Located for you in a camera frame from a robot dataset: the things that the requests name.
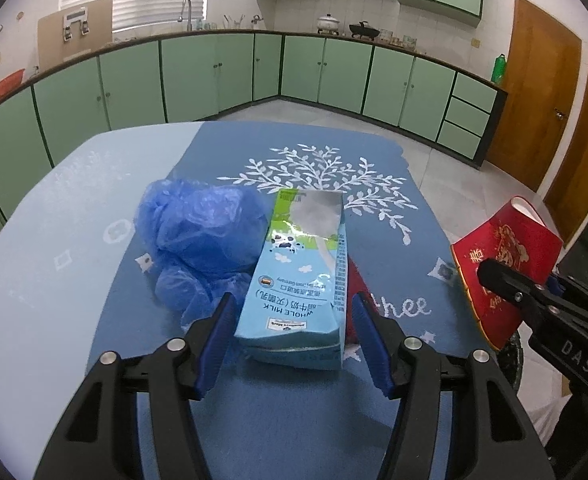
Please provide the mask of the blue plastic bag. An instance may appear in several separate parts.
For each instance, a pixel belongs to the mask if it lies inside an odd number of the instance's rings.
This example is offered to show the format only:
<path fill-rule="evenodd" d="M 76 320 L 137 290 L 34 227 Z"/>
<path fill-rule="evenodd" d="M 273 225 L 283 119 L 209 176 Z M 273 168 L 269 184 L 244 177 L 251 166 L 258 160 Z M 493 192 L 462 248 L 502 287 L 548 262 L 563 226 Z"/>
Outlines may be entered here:
<path fill-rule="evenodd" d="M 270 209 L 253 188 L 157 180 L 134 226 L 151 257 L 154 294 L 187 330 L 228 292 L 242 309 L 268 229 Z"/>

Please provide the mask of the blue milk carton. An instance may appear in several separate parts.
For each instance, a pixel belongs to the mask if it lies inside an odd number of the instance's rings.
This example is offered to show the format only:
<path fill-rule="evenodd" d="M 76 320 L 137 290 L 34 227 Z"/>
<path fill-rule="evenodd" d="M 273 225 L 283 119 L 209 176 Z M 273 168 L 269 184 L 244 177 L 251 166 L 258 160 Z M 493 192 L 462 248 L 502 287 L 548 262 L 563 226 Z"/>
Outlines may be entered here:
<path fill-rule="evenodd" d="M 343 193 L 283 188 L 274 202 L 235 339 L 259 362 L 339 370 L 347 288 Z"/>

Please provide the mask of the black trash bin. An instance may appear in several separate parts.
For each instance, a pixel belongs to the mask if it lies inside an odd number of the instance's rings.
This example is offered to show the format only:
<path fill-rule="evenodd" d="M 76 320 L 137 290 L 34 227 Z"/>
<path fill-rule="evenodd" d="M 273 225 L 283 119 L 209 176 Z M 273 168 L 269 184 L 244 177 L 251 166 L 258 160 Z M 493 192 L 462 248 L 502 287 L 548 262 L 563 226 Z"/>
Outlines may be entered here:
<path fill-rule="evenodd" d="M 522 370 L 524 369 L 524 350 L 522 350 L 522 338 L 520 338 L 518 332 L 513 334 L 496 354 L 496 362 L 498 362 L 507 382 L 515 392 L 518 392 L 522 383 Z"/>

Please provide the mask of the green lower kitchen cabinets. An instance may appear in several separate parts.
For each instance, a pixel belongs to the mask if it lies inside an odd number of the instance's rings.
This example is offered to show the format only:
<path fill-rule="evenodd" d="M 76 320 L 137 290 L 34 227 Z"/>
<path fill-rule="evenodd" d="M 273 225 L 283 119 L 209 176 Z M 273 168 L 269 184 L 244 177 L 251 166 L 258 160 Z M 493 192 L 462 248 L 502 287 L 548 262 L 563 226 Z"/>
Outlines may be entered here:
<path fill-rule="evenodd" d="M 89 54 L 0 99 L 0 230 L 93 136 L 196 122 L 284 98 L 358 115 L 479 166 L 506 94 L 427 56 L 358 39 L 197 32 Z"/>

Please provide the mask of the kitchen faucet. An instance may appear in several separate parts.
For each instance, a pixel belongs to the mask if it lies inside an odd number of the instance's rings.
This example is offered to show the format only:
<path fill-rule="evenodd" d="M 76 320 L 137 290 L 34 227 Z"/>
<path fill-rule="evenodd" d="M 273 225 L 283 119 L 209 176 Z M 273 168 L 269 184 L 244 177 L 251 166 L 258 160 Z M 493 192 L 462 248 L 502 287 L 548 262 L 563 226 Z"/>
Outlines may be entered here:
<path fill-rule="evenodd" d="M 192 11 L 192 0 L 182 0 L 181 10 L 177 22 L 183 24 L 187 32 L 190 32 L 193 29 Z"/>

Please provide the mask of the blue patterned tablecloth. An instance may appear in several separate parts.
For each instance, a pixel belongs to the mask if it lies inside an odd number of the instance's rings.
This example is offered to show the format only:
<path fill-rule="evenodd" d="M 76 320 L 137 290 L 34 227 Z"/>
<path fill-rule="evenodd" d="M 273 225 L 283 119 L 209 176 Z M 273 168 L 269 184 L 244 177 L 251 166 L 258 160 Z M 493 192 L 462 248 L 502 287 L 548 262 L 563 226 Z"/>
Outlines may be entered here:
<path fill-rule="evenodd" d="M 29 479 L 105 351 L 152 352 L 224 294 L 262 335 L 335 342 L 336 233 L 270 224 L 287 188 L 334 193 L 377 311 L 442 353 L 484 345 L 449 240 L 400 145 L 277 122 L 102 133 L 20 201 L 0 231 L 0 460 Z"/>

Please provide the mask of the green bottle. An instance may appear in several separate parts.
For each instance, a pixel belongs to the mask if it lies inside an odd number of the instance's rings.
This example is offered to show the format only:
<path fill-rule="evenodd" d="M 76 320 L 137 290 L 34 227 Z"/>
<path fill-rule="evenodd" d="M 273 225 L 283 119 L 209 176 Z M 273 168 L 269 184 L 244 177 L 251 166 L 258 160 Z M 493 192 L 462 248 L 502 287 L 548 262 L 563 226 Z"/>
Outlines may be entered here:
<path fill-rule="evenodd" d="M 490 78 L 492 84 L 495 84 L 496 86 L 499 86 L 500 84 L 502 84 L 505 70 L 506 70 L 506 56 L 504 53 L 501 53 L 499 56 L 497 56 L 494 59 L 491 78 Z"/>

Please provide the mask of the brown wooden door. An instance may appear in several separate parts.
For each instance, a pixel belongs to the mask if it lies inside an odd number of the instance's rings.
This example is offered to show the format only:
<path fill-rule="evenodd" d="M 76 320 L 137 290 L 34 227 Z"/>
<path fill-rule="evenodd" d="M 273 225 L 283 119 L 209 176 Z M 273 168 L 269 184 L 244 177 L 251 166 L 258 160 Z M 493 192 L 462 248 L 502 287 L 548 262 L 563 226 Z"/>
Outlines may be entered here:
<path fill-rule="evenodd" d="M 574 104 L 581 39 L 528 0 L 515 0 L 502 88 L 507 98 L 487 159 L 536 191 Z"/>

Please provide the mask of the black wok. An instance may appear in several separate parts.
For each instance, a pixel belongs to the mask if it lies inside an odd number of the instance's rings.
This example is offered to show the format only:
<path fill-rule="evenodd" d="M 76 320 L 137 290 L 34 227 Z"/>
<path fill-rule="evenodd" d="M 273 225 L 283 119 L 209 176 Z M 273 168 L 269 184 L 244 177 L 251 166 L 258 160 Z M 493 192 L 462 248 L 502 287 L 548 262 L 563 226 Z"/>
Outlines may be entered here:
<path fill-rule="evenodd" d="M 371 27 L 369 23 L 361 21 L 357 24 L 350 24 L 349 30 L 352 38 L 375 40 L 381 33 L 378 29 Z"/>

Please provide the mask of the red basin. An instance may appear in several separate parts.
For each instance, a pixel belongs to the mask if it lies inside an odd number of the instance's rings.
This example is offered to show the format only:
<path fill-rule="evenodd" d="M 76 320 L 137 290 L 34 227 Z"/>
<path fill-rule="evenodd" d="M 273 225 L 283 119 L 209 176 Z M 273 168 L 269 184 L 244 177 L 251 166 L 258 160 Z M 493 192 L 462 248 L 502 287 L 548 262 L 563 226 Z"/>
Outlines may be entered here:
<path fill-rule="evenodd" d="M 11 94 L 23 83 L 25 70 L 21 68 L 0 80 L 0 101 Z"/>

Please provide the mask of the white cooking pot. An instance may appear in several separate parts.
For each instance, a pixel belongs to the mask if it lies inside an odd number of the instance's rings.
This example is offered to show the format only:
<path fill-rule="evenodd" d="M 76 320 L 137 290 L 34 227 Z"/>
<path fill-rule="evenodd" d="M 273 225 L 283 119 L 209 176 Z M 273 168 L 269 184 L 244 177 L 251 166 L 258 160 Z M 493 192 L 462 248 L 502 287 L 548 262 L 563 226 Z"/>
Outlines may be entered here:
<path fill-rule="evenodd" d="M 317 33 L 322 35 L 338 36 L 341 32 L 341 21 L 331 14 L 321 15 L 317 18 Z"/>

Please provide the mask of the wooden cutting board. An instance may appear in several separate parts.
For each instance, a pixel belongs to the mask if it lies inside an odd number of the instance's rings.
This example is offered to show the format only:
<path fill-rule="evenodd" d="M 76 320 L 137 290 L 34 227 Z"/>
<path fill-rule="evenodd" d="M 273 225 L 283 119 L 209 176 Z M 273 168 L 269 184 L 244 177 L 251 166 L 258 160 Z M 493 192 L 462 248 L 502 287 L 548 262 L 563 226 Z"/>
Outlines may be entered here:
<path fill-rule="evenodd" d="M 37 24 L 39 70 L 51 70 L 100 50 L 113 39 L 113 0 L 91 0 L 40 18 Z"/>

